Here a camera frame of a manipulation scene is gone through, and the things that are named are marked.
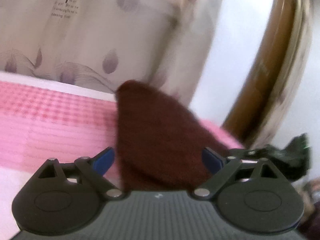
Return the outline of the dark maroon knitted garment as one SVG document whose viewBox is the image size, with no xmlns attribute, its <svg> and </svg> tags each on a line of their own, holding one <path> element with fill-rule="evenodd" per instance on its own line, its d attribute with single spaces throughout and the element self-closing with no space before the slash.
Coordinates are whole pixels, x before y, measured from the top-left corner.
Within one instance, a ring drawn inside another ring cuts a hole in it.
<svg viewBox="0 0 320 240">
<path fill-rule="evenodd" d="M 210 178 L 201 159 L 205 147 L 227 156 L 227 147 L 175 98 L 126 81 L 116 99 L 116 153 L 125 191 L 192 190 Z"/>
</svg>

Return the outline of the dark clutter beside bed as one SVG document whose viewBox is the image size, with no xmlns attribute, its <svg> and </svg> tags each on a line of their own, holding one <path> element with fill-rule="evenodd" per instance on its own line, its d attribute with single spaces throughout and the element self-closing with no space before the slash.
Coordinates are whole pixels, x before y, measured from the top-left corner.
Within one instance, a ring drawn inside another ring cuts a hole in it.
<svg viewBox="0 0 320 240">
<path fill-rule="evenodd" d="M 319 239 L 319 178 L 294 186 L 302 197 L 304 213 L 298 231 L 307 239 Z"/>
</svg>

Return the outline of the pink white checkered bedsheet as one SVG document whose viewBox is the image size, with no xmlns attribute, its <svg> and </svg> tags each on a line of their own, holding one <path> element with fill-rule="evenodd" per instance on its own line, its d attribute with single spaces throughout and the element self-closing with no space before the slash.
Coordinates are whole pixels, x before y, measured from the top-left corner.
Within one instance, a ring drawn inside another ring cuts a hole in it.
<svg viewBox="0 0 320 240">
<path fill-rule="evenodd" d="M 116 94 L 15 74 L 1 75 L 1 239 L 18 232 L 11 202 L 31 175 L 50 158 L 71 162 L 116 149 Z M 240 143 L 219 126 L 200 124 L 227 149 Z M 116 162 L 107 178 L 120 188 Z"/>
</svg>

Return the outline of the beige leaf print curtain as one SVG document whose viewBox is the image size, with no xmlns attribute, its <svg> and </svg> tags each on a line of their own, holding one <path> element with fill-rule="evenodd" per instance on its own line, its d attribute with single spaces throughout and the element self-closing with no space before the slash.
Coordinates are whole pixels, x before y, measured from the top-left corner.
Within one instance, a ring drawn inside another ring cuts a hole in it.
<svg viewBox="0 0 320 240">
<path fill-rule="evenodd" d="M 1 0 L 1 71 L 113 93 L 148 83 L 188 105 L 222 0 Z"/>
</svg>

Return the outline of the brown wooden door frame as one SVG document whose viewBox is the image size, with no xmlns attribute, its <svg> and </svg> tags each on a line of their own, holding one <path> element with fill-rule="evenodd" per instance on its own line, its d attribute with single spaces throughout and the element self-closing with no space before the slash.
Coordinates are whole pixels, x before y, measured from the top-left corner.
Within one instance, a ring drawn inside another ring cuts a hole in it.
<svg viewBox="0 0 320 240">
<path fill-rule="evenodd" d="M 312 0 L 273 0 L 259 50 L 223 123 L 247 148 L 269 144 L 296 96 L 308 60 Z"/>
</svg>

